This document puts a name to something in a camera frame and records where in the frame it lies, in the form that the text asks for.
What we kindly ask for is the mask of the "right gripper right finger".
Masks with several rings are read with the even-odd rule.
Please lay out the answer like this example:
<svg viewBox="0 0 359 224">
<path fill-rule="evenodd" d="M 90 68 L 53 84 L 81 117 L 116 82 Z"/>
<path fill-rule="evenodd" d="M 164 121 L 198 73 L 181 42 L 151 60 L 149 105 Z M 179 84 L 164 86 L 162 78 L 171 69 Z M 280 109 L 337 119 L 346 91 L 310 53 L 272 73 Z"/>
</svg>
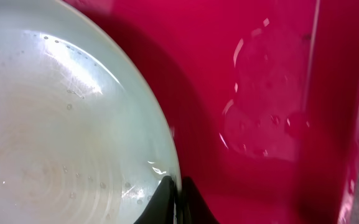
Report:
<svg viewBox="0 0 359 224">
<path fill-rule="evenodd" d="M 184 224 L 219 224 L 190 177 L 182 179 L 181 209 Z"/>
</svg>

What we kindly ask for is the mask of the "light blue plate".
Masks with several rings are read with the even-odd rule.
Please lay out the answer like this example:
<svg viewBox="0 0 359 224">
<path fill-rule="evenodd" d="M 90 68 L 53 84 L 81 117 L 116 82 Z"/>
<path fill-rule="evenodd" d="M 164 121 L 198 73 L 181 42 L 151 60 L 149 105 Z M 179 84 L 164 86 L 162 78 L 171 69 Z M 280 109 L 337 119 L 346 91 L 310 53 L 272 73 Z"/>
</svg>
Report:
<svg viewBox="0 0 359 224">
<path fill-rule="evenodd" d="M 177 193 L 167 121 L 119 46 L 63 1 L 0 1 L 0 223 L 134 223 L 167 175 Z"/>
</svg>

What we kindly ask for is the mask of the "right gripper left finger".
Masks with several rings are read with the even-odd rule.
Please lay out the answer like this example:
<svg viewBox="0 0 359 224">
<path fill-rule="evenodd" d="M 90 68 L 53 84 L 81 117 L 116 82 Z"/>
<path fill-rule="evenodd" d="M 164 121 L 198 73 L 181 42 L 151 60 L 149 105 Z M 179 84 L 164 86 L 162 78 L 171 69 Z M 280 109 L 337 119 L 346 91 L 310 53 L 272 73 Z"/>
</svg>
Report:
<svg viewBox="0 0 359 224">
<path fill-rule="evenodd" d="M 172 177 L 164 176 L 134 224 L 173 224 L 175 193 Z"/>
</svg>

